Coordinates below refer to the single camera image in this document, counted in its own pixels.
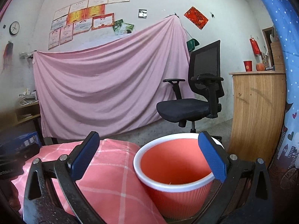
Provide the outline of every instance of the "office chair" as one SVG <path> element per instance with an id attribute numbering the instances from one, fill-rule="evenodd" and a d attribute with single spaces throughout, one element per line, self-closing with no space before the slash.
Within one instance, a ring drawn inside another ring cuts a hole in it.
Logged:
<path id="1" fill-rule="evenodd" d="M 220 77 L 220 40 L 191 53 L 188 72 L 188 83 L 191 90 L 204 96 L 206 101 L 198 99 L 182 99 L 179 83 L 185 79 L 164 79 L 169 82 L 175 93 L 176 100 L 157 103 L 159 115 L 180 127 L 186 127 L 187 121 L 192 122 L 191 133 L 196 133 L 195 121 L 204 117 L 214 119 L 221 111 L 219 98 L 224 96 Z"/>

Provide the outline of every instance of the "wall clock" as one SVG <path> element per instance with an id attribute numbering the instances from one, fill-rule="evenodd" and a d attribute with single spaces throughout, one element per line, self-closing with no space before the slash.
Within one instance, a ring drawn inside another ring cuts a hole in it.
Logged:
<path id="1" fill-rule="evenodd" d="M 20 24 L 17 21 L 13 22 L 9 27 L 9 33 L 11 35 L 16 35 L 19 32 L 19 30 L 20 30 Z"/>

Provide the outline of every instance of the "blue box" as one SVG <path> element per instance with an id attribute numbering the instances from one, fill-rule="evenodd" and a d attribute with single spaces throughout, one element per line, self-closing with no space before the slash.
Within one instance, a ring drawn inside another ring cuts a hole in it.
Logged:
<path id="1" fill-rule="evenodd" d="M 4 152 L 5 154 L 13 154 L 33 143 L 36 143 L 39 145 L 39 147 L 42 147 L 37 132 L 27 133 L 16 137 L 13 140 L 3 143 L 0 148 L 1 152 Z"/>

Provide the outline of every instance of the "screw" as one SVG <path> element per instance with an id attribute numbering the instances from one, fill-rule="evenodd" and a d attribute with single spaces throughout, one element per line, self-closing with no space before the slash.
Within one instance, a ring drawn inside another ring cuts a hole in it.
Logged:
<path id="1" fill-rule="evenodd" d="M 37 163 L 39 163 L 39 158 L 33 160 L 33 164 L 37 164 Z"/>
<path id="2" fill-rule="evenodd" d="M 231 160 L 233 160 L 233 161 L 236 161 L 236 160 L 238 159 L 237 155 L 235 155 L 235 154 L 231 154 L 231 155 L 229 156 L 229 158 L 230 158 Z"/>
<path id="3" fill-rule="evenodd" d="M 258 158 L 258 163 L 259 163 L 259 164 L 263 164 L 263 163 L 264 163 L 264 160 L 261 159 L 261 158 Z"/>
<path id="4" fill-rule="evenodd" d="M 61 156 L 59 157 L 59 160 L 60 160 L 60 161 L 65 161 L 67 158 L 68 158 L 68 155 L 63 154 L 63 155 L 61 155 Z"/>

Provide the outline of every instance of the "green bag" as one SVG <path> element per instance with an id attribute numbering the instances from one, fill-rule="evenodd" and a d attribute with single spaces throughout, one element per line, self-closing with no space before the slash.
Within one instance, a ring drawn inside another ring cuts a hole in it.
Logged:
<path id="1" fill-rule="evenodd" d="M 187 41 L 187 48 L 188 48 L 189 52 L 195 50 L 195 46 L 198 46 L 198 45 L 199 45 L 199 42 L 196 39 L 191 39 L 191 40 Z"/>

